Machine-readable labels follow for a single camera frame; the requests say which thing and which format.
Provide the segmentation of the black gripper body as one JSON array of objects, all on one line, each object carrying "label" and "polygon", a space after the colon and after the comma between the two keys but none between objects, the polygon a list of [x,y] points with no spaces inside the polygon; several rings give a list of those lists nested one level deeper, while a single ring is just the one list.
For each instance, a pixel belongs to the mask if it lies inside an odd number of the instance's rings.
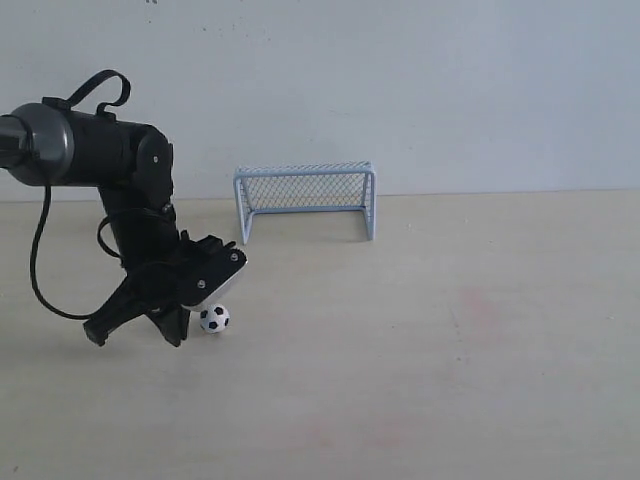
[{"label": "black gripper body", "polygon": [[202,311],[231,288],[247,263],[233,241],[213,235],[194,240],[182,231],[169,256],[130,271],[126,291],[148,310],[177,306]]}]

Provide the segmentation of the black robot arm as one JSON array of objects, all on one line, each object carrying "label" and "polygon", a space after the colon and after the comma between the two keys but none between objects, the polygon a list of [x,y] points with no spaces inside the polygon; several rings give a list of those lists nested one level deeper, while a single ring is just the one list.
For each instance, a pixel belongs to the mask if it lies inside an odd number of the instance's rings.
[{"label": "black robot arm", "polygon": [[[14,179],[44,191],[31,242],[29,280],[38,302],[51,313],[80,322],[98,346],[126,323],[147,317],[164,340],[178,347],[188,337],[190,316],[213,312],[218,299],[248,263],[233,241],[215,235],[192,238],[177,226],[172,177],[174,149],[156,126],[119,119],[131,83],[104,69],[69,97],[45,96],[1,117],[1,167]],[[94,188],[125,276],[91,313],[64,311],[43,295],[37,255],[55,187]]]}]

